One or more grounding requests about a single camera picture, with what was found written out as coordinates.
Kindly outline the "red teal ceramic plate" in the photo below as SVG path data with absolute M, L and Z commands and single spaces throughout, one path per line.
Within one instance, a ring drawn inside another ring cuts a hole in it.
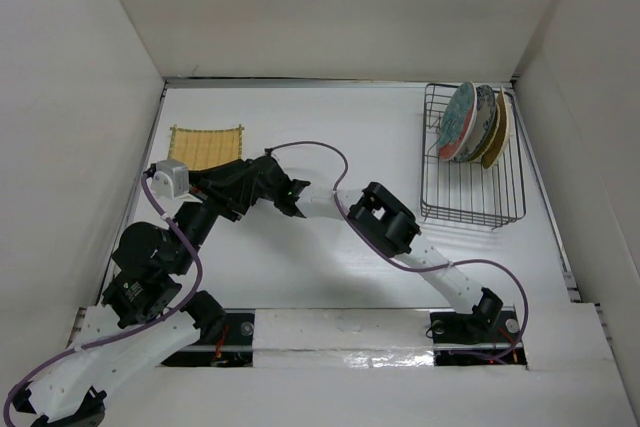
M 452 160 L 464 147 L 476 121 L 477 92 L 472 82 L 462 83 L 453 93 L 440 121 L 438 157 Z

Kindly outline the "round bamboo plate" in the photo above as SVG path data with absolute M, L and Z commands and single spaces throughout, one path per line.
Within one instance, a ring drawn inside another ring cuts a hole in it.
M 470 162 L 479 161 L 481 157 L 489 150 L 489 148 L 491 147 L 492 143 L 495 140 L 499 125 L 500 125 L 500 120 L 498 118 L 495 118 L 495 122 L 491 130 L 489 131 L 486 139 L 482 142 L 479 148 L 470 157 L 469 159 Z

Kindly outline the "blue floral white plate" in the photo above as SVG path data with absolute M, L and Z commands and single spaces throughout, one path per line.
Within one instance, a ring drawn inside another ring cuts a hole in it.
M 488 146 L 498 117 L 494 90 L 489 85 L 483 84 L 476 88 L 476 94 L 475 124 L 464 146 L 453 158 L 458 163 L 474 161 L 481 156 Z

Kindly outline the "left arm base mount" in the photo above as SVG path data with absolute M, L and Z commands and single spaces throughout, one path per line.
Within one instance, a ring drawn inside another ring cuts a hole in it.
M 174 368 L 242 368 L 253 365 L 255 310 L 227 312 L 219 333 L 169 356 L 161 365 Z

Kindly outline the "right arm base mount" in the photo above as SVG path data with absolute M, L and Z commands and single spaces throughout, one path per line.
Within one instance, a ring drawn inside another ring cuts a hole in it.
M 498 317 L 497 326 L 489 331 L 474 330 L 462 315 L 454 311 L 433 311 L 425 332 L 425 336 L 432 340 L 437 367 L 526 366 L 522 343 L 504 357 L 491 360 L 491 357 L 510 348 L 519 334 L 520 325 L 513 309 L 504 309 Z

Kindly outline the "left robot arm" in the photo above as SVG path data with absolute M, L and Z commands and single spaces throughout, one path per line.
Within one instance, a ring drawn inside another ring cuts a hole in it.
M 36 426 L 97 426 L 116 390 L 142 370 L 193 343 L 223 344 L 227 313 L 200 287 L 200 248 L 219 218 L 238 221 L 261 199 L 296 215 L 308 185 L 266 156 L 204 170 L 171 159 L 152 164 L 141 187 L 167 225 L 125 228 L 111 255 L 118 274 L 70 346 L 12 387 L 5 424 L 21 412 Z

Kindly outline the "fan-shaped bamboo tray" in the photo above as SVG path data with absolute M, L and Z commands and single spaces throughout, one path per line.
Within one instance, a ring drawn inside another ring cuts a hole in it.
M 500 88 L 500 92 L 497 95 L 497 104 L 500 113 L 497 132 L 491 146 L 481 158 L 481 165 L 486 170 L 493 168 L 499 163 L 510 141 L 512 128 L 511 103 L 503 88 Z

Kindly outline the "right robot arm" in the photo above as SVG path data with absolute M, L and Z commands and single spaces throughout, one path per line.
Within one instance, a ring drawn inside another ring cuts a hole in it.
M 502 300 L 448 262 L 423 236 L 414 213 L 382 184 L 371 182 L 360 190 L 318 186 L 288 177 L 269 155 L 248 165 L 257 198 L 293 217 L 346 222 L 383 259 L 420 275 L 436 289 L 459 316 L 467 336 L 484 340 L 497 330 Z

